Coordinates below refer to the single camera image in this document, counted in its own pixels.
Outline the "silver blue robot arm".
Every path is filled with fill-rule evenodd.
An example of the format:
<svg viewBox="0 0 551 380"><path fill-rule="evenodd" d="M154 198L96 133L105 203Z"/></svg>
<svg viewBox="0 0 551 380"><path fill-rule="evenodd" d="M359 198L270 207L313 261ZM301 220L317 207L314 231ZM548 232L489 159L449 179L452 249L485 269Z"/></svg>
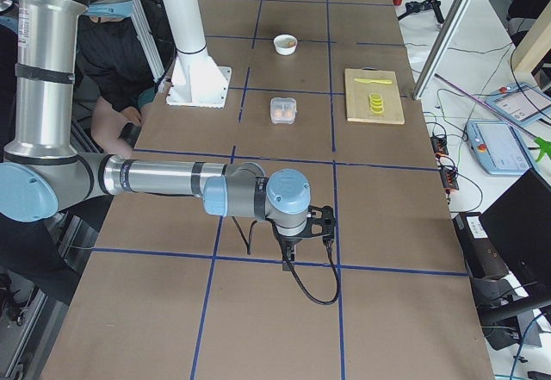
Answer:
<svg viewBox="0 0 551 380"><path fill-rule="evenodd" d="M210 215L268 221L284 256L311 236L310 188L299 171L266 177L254 163L233 167L78 153L70 143L78 18L129 16L133 0L18 2L15 138L3 151L3 215L33 222L121 193L194 196Z"/></svg>

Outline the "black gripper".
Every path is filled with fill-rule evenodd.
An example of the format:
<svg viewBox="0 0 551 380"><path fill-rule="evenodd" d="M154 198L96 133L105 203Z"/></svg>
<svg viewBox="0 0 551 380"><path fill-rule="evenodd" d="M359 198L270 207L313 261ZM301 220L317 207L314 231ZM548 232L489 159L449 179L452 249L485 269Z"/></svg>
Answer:
<svg viewBox="0 0 551 380"><path fill-rule="evenodd" d="M295 260L296 246L302 241L298 236L287 236L275 230L276 239L280 245L282 253L282 269L291 271L293 269L293 260Z"/></svg>

